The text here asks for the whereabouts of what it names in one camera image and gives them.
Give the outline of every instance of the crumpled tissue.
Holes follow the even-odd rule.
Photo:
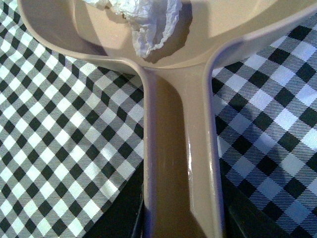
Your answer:
[[[163,47],[173,34],[182,8],[181,0],[84,0],[99,9],[109,3],[118,15],[124,15],[132,30],[137,56],[146,58]]]

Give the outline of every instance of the dustpan handle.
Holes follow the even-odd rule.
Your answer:
[[[204,65],[147,70],[145,237],[223,237],[222,195]]]

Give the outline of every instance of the beige dustpan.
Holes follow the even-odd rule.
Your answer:
[[[147,61],[111,9],[80,0],[18,0],[33,36],[62,54],[141,77],[145,237],[224,237],[210,74],[317,11],[317,0],[183,0],[180,21]]]

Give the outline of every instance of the gingham pattern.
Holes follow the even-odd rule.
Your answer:
[[[222,172],[296,238],[317,237],[317,15],[213,72]]]
[[[39,44],[0,2],[0,235],[82,237],[143,159],[140,78]]]

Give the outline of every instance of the dark surface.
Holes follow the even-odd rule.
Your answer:
[[[227,236],[229,238],[291,238],[225,176],[222,176]]]
[[[85,234],[84,238],[140,237],[141,227],[138,226],[135,229],[135,224],[139,219],[139,212],[142,212],[140,209],[143,204],[142,183],[143,162],[137,167],[113,204]]]

